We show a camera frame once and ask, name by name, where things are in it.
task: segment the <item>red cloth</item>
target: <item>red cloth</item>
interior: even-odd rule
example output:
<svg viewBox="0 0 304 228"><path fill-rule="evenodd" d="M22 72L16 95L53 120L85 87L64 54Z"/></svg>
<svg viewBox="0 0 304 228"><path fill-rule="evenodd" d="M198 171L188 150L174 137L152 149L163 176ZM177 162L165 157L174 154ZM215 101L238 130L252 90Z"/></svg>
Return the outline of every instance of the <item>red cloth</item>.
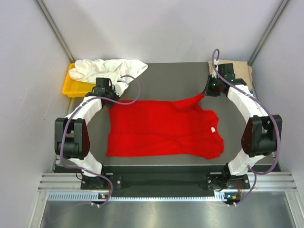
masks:
<svg viewBox="0 0 304 228"><path fill-rule="evenodd" d="M193 154L212 159L224 151L218 117L203 110L202 94L180 101L136 101L110 109L107 156Z"/></svg>

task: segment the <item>white arm segment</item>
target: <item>white arm segment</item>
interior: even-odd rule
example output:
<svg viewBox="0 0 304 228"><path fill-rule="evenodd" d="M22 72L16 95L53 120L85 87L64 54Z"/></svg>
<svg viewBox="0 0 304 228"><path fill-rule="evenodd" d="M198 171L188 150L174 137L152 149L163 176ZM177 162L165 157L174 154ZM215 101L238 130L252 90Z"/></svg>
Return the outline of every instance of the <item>white arm segment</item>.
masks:
<svg viewBox="0 0 304 228"><path fill-rule="evenodd" d="M117 82L115 84L115 91L116 94L121 96L124 91L128 88L128 84L126 82ZM90 101L89 103L85 104L86 101L92 97L95 96L86 96L84 97L83 101L81 102L81 104L79 106L83 106L82 109L80 109L74 116L72 119L84 119L86 125L91 121L91 119L93 118L93 116L102 109L102 103L100 99L95 99L93 101ZM71 162L75 163L77 166L79 167L83 167L85 168L84 170L82 170L82 172L84 173L85 176L88 177L94 177L96 175L92 175L88 172L86 172L86 170L90 170L94 173L101 173L102 170L102 164L100 162L98 162L94 156L92 155L91 152L88 153L88 155L83 159L78 159L78 158L71 158L69 159Z"/></svg>
<svg viewBox="0 0 304 228"><path fill-rule="evenodd" d="M253 95L251 94L246 85L237 85L236 87L243 90L248 95L244 95L235 88L230 87L227 97L236 105L238 110L242 113L246 123L248 122L249 118L253 117L254 115L260 117L268 116L268 114L259 104L249 98L249 96ZM258 155L250 158L249 155L246 154L243 149L241 149L235 159L228 163L230 174L235 176L245 175L248 172L248 166L254 166L255 163L257 163L264 157L265 156L263 155Z"/></svg>

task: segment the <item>white cloth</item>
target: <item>white cloth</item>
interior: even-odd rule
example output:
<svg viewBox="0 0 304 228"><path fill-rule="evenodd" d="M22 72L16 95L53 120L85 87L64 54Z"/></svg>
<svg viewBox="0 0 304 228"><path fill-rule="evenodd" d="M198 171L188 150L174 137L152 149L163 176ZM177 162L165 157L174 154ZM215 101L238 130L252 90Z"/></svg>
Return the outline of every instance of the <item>white cloth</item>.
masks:
<svg viewBox="0 0 304 228"><path fill-rule="evenodd" d="M139 60L127 60L127 59L111 59L111 60L77 60L75 62L75 68L69 70L71 79L96 83L97 77L107 77L111 79L113 85L116 84L120 76L131 75L138 77L142 74L148 65ZM124 77L123 81L129 83L132 81L130 77Z"/></svg>

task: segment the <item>white wall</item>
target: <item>white wall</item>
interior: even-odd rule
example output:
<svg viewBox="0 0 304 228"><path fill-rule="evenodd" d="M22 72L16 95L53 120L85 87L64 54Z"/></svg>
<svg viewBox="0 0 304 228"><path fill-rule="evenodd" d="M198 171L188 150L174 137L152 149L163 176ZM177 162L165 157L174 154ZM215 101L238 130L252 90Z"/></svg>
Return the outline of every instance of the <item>white wall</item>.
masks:
<svg viewBox="0 0 304 228"><path fill-rule="evenodd" d="M248 60L278 0L44 0L75 59Z"/></svg>
<svg viewBox="0 0 304 228"><path fill-rule="evenodd" d="M22 228L55 156L69 62L33 0L0 1L0 9L0 227Z"/></svg>
<svg viewBox="0 0 304 228"><path fill-rule="evenodd" d="M283 118L282 165L304 201L304 1L292 0L253 64L257 93Z"/></svg>

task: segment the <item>yellow bin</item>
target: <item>yellow bin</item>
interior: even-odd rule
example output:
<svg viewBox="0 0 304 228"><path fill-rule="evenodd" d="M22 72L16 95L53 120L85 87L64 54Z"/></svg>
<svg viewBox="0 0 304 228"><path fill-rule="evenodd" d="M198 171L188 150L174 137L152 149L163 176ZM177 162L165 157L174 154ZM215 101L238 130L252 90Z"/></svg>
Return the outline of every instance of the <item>yellow bin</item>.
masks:
<svg viewBox="0 0 304 228"><path fill-rule="evenodd" d="M68 97L84 97L88 92L91 92L95 84L78 82L71 79L68 74L69 70L75 67L75 63L71 63L67 74L66 79L63 84L62 93Z"/></svg>

